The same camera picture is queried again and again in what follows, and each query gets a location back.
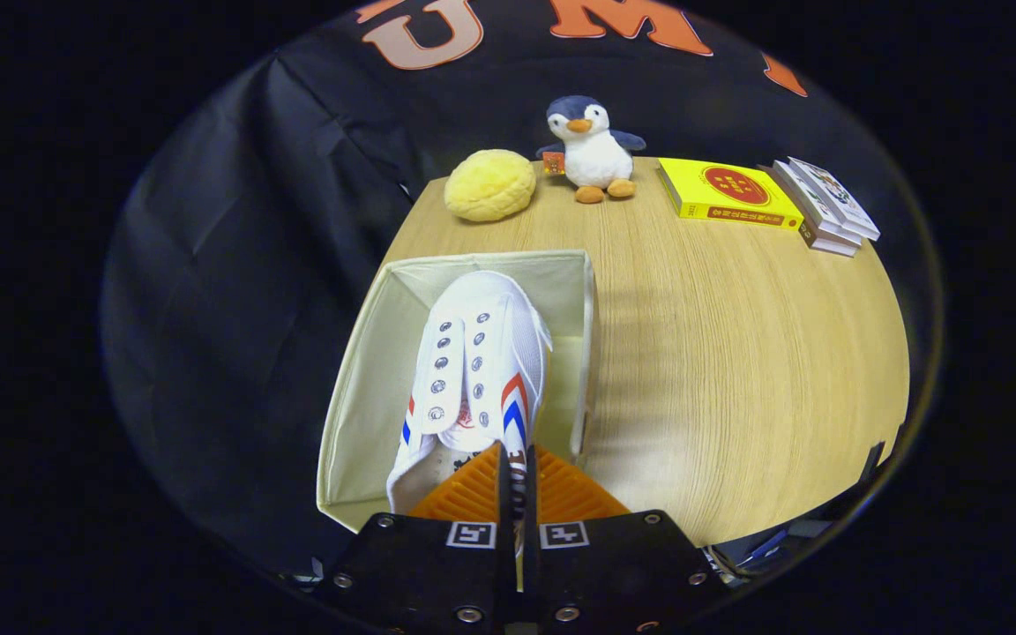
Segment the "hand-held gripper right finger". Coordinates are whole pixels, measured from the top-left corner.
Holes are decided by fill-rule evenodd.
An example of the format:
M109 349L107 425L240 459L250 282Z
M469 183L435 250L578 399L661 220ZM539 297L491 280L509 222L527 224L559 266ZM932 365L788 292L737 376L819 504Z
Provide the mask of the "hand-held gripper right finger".
M537 478L521 526L521 618L539 634L684 634L729 602L665 511L541 523Z

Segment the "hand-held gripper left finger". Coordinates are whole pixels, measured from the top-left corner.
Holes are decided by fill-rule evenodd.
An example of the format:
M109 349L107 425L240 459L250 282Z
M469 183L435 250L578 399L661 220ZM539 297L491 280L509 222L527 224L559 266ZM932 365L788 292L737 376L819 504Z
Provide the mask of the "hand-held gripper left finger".
M437 519L375 513L318 588L360 634L501 634L513 604L511 477L493 444L446 482L490 467L488 513Z

